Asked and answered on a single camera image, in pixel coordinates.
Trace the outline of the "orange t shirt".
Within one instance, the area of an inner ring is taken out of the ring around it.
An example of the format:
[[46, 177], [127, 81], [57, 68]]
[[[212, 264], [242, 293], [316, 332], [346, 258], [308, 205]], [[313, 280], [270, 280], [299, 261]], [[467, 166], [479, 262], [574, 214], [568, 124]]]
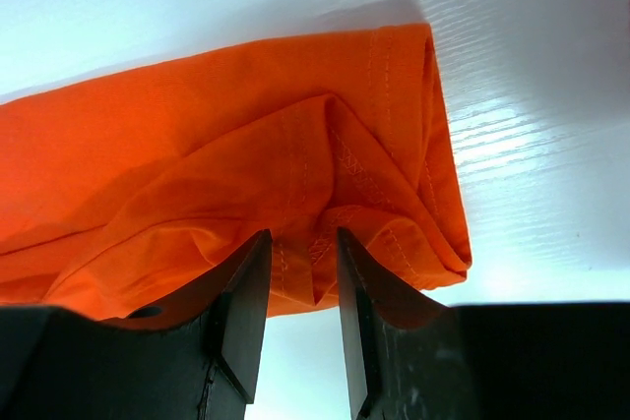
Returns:
[[1, 108], [1, 302], [125, 317], [273, 238], [270, 316], [334, 307], [349, 229], [416, 289], [472, 264], [431, 28], [272, 38]]

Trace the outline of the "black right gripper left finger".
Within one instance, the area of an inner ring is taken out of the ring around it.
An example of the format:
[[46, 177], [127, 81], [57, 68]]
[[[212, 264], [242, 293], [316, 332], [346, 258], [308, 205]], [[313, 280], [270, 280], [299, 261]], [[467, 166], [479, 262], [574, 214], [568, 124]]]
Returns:
[[125, 318], [1, 311], [5, 419], [240, 419], [255, 397], [272, 236]]

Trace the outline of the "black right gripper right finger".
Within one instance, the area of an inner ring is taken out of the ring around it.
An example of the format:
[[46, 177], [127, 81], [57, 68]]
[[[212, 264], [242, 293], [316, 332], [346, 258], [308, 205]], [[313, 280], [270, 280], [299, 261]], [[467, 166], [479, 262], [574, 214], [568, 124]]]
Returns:
[[628, 417], [627, 303], [447, 307], [337, 240], [352, 418]]

